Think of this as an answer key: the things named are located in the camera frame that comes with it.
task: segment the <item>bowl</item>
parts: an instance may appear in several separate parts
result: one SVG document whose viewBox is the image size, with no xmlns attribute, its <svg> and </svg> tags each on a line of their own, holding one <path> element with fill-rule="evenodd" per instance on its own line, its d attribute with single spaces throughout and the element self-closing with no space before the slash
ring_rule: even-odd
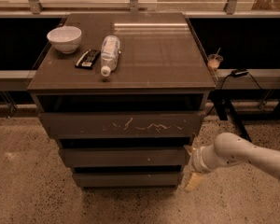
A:
<svg viewBox="0 0 280 224">
<path fill-rule="evenodd" d="M 76 51 L 81 43 L 82 31 L 75 26 L 62 26 L 47 34 L 50 44 L 64 54 Z"/>
</svg>

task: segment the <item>drawer front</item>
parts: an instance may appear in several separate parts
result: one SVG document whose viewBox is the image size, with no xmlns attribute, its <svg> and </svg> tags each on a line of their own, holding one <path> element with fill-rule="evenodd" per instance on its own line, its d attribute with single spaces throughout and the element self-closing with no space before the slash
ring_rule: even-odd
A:
<svg viewBox="0 0 280 224">
<path fill-rule="evenodd" d="M 204 112 L 41 113 L 39 117 L 55 139 L 192 137 L 199 133 Z"/>
<path fill-rule="evenodd" d="M 181 166 L 188 164 L 183 147 L 60 149 L 67 167 Z"/>
<path fill-rule="evenodd" d="M 82 188 L 176 187 L 182 177 L 182 173 L 73 174 L 77 186 Z"/>
</svg>

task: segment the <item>iced coffee cup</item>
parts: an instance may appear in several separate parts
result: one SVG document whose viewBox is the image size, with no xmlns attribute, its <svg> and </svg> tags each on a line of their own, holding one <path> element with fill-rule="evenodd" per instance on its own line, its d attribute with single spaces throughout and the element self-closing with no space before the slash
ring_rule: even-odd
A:
<svg viewBox="0 0 280 224">
<path fill-rule="evenodd" d="M 218 67 L 220 66 L 220 63 L 223 61 L 223 57 L 217 54 L 210 54 L 207 57 L 207 67 L 210 70 L 216 71 Z"/>
</svg>

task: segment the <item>white bottle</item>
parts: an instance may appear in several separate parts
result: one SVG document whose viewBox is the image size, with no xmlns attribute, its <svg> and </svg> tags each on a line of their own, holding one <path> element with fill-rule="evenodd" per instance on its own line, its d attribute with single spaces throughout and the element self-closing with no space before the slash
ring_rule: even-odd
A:
<svg viewBox="0 0 280 224">
<path fill-rule="evenodd" d="M 119 59 L 119 38 L 114 35 L 109 35 L 104 39 L 101 50 L 101 74 L 104 77 L 110 76 L 111 71 L 114 71 Z"/>
</svg>

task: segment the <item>cabinet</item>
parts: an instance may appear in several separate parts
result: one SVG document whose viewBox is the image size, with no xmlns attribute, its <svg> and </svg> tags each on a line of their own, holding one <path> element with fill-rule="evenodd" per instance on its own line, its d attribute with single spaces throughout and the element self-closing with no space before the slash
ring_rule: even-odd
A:
<svg viewBox="0 0 280 224">
<path fill-rule="evenodd" d="M 189 161 L 215 83 L 179 13 L 76 13 L 82 30 L 73 54 L 51 48 L 28 86 L 39 118 L 82 188 L 176 187 Z M 117 69 L 102 77 L 75 62 L 121 42 Z"/>
</svg>

